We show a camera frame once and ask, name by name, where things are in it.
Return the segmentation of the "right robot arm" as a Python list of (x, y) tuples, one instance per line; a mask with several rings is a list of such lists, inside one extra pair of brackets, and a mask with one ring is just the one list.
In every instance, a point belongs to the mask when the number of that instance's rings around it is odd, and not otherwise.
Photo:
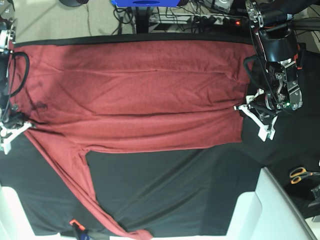
[[(12, 0), (0, 2), (0, 151), (7, 155), (12, 141), (35, 125), (26, 115), (18, 111), (17, 104), (11, 103), (24, 87), (30, 70), (30, 59), (25, 52), (15, 51), (17, 18)], [(13, 90), (16, 58), (25, 60), (25, 71), (20, 85)]]

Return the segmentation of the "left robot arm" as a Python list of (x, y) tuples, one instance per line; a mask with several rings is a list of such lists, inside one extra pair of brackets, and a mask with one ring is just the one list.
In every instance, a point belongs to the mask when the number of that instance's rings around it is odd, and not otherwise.
[(314, 0), (247, 0), (250, 37), (255, 55), (243, 60), (256, 94), (235, 106), (259, 127), (262, 141), (272, 140), (281, 113), (301, 108), (303, 95), (298, 84), (305, 47), (296, 31), (319, 31), (318, 17), (295, 19), (295, 15), (316, 4)]

